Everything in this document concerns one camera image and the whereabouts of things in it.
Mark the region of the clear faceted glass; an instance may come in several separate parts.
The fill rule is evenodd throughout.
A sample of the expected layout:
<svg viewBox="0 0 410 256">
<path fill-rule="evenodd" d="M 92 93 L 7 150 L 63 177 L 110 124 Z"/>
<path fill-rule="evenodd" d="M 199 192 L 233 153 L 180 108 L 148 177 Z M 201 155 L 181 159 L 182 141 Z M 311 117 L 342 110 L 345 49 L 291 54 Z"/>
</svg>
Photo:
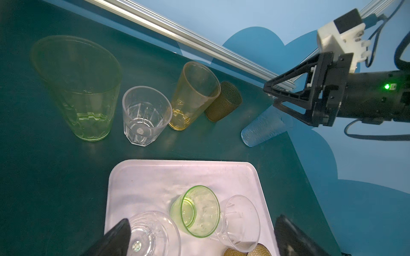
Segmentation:
<svg viewBox="0 0 410 256">
<path fill-rule="evenodd" d="M 131 144 L 146 147 L 156 141 L 172 118 L 172 106 L 160 91 L 130 88 L 122 98 L 123 130 Z"/>
<path fill-rule="evenodd" d="M 220 203 L 220 222 L 209 237 L 242 253 L 252 251 L 259 242 L 261 224 L 254 204 L 243 195 L 234 195 Z"/>
<path fill-rule="evenodd" d="M 180 256 L 181 238 L 170 216 L 159 211 L 139 213 L 129 219 L 128 256 Z"/>
</svg>

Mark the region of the pink plastic tray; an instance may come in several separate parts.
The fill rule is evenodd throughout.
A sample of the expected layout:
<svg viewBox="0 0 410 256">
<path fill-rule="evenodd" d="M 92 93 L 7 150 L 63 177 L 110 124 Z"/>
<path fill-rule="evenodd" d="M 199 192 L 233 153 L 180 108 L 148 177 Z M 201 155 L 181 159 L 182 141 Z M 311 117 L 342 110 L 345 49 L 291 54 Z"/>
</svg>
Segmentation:
<svg viewBox="0 0 410 256">
<path fill-rule="evenodd" d="M 259 243 L 279 255 L 258 173 L 248 162 L 125 160 L 112 169 L 108 180 L 104 231 L 142 212 L 167 214 L 173 201 L 196 185 L 210 188 L 220 201 L 234 195 L 250 199 L 260 218 Z"/>
</svg>

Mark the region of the short green glass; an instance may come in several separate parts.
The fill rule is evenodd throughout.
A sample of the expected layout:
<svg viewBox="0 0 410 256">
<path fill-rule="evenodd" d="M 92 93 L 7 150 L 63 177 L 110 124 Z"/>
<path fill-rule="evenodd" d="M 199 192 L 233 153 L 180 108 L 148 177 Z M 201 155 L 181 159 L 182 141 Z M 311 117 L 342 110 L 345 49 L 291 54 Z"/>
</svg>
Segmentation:
<svg viewBox="0 0 410 256">
<path fill-rule="evenodd" d="M 215 193 L 208 187 L 191 187 L 170 207 L 170 216 L 178 229 L 193 237 L 211 236 L 220 222 L 221 208 Z"/>
</svg>

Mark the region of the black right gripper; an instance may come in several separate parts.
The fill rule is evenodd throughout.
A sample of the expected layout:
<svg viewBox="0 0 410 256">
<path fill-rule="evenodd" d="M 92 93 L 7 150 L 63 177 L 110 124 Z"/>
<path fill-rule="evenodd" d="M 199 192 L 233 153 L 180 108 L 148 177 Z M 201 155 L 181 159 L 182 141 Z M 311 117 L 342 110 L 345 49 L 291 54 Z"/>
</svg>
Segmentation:
<svg viewBox="0 0 410 256">
<path fill-rule="evenodd" d="M 325 62 L 332 53 L 317 53 L 302 63 L 264 84 L 263 91 L 276 98 L 273 106 L 302 123 L 331 127 L 335 119 L 354 118 L 366 124 L 384 121 L 410 121 L 410 63 L 395 57 L 397 70 L 373 73 L 348 73 L 352 54 L 343 54 L 337 61 Z M 289 89 L 288 83 L 305 78 L 300 91 Z M 280 97 L 298 96 L 311 100 L 304 109 Z"/>
</svg>

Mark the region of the dark brown textured tall cup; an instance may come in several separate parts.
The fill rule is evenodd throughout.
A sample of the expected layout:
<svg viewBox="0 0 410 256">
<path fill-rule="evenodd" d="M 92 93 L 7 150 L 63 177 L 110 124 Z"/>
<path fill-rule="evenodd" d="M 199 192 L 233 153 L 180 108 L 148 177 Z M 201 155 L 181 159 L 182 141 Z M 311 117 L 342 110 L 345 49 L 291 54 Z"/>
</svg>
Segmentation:
<svg viewBox="0 0 410 256">
<path fill-rule="evenodd" d="M 242 96 L 238 88 L 227 81 L 221 83 L 221 93 L 206 109 L 207 118 L 212 122 L 223 119 L 242 104 Z"/>
</svg>

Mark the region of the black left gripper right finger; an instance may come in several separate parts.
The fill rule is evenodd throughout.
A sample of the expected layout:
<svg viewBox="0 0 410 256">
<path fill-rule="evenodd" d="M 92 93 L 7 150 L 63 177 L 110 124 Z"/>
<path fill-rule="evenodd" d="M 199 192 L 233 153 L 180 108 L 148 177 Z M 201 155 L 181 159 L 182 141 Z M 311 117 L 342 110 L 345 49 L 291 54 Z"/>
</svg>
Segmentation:
<svg viewBox="0 0 410 256">
<path fill-rule="evenodd" d="M 323 248 L 283 214 L 275 221 L 274 233 L 281 256 L 329 256 Z"/>
</svg>

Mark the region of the aluminium right frame post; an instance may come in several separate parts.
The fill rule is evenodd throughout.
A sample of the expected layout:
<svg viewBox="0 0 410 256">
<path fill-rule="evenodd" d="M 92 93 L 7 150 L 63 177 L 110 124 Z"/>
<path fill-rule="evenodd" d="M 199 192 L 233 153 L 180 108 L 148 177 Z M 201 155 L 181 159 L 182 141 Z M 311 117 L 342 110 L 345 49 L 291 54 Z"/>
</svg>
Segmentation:
<svg viewBox="0 0 410 256">
<path fill-rule="evenodd" d="M 383 10 L 386 9 L 390 4 L 392 4 L 395 0 L 373 0 L 369 4 L 367 4 L 359 13 L 362 19 L 375 14 L 377 16 L 381 15 Z M 314 56 L 315 54 L 319 53 L 319 49 L 316 48 L 309 56 L 301 61 L 304 62 Z M 302 75 L 297 76 L 296 78 L 292 78 L 289 81 L 294 83 L 298 80 Z"/>
</svg>

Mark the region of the tall amber tumbler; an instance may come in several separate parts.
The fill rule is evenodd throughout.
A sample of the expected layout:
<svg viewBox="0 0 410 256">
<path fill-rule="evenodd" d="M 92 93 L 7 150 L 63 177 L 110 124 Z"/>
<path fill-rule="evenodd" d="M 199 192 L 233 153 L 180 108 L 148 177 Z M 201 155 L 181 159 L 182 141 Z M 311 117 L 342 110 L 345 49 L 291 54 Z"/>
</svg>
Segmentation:
<svg viewBox="0 0 410 256">
<path fill-rule="evenodd" d="M 220 93 L 220 82 L 208 67 L 195 61 L 187 62 L 171 101 L 173 112 L 169 125 L 176 131 L 185 130 Z"/>
</svg>

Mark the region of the aluminium back frame rail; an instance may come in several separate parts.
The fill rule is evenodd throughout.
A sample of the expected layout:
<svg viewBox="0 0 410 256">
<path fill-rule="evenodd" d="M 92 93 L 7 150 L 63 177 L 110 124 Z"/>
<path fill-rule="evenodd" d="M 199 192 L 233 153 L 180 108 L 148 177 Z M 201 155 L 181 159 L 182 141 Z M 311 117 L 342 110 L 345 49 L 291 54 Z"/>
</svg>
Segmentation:
<svg viewBox="0 0 410 256">
<path fill-rule="evenodd" d="M 214 65 L 224 73 L 242 80 L 263 84 L 278 74 L 220 46 L 201 35 L 157 14 L 135 1 L 92 0 L 90 4 L 125 18 L 217 61 Z"/>
</svg>

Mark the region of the tall green tumbler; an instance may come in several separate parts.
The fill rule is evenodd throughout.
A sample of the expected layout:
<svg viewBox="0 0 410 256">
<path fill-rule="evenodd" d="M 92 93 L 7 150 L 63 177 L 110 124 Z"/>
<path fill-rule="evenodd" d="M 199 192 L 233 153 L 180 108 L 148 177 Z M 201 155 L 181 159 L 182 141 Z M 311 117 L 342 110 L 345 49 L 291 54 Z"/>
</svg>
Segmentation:
<svg viewBox="0 0 410 256">
<path fill-rule="evenodd" d="M 30 61 L 78 138 L 107 137 L 122 82 L 121 66 L 113 54 L 85 38 L 53 35 L 33 45 Z"/>
</svg>

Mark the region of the frosted blue tall tumbler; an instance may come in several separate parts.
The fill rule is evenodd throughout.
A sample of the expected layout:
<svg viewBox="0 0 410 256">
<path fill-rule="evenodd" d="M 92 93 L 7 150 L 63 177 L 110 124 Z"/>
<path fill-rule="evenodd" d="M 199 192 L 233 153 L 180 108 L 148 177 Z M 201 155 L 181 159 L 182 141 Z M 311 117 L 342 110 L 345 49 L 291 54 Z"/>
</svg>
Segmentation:
<svg viewBox="0 0 410 256">
<path fill-rule="evenodd" d="M 257 146 L 293 127 L 293 118 L 271 106 L 241 131 L 241 138 L 248 147 Z"/>
</svg>

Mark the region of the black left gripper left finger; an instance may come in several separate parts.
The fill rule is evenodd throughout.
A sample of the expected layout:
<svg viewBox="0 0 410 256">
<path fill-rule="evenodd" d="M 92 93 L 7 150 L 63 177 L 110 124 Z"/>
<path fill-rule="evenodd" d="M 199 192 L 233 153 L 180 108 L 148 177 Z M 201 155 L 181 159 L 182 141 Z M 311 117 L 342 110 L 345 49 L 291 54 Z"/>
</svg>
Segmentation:
<svg viewBox="0 0 410 256">
<path fill-rule="evenodd" d="M 103 238 L 97 241 L 82 256 L 126 256 L 131 228 L 127 218 L 118 222 Z"/>
</svg>

